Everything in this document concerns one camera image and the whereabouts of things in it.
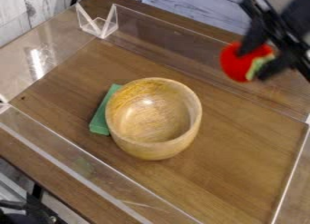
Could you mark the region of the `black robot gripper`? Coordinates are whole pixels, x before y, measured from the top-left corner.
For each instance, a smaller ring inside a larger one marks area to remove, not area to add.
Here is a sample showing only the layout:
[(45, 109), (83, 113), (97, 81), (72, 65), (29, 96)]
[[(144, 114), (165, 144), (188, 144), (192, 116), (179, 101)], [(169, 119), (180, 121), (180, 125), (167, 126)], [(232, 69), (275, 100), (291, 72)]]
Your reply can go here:
[(240, 41), (238, 56), (251, 53), (267, 41), (278, 56), (256, 74), (260, 81), (286, 69), (299, 72), (310, 82), (310, 0), (290, 0), (280, 11), (268, 0), (240, 0), (239, 6), (251, 18), (251, 26)]

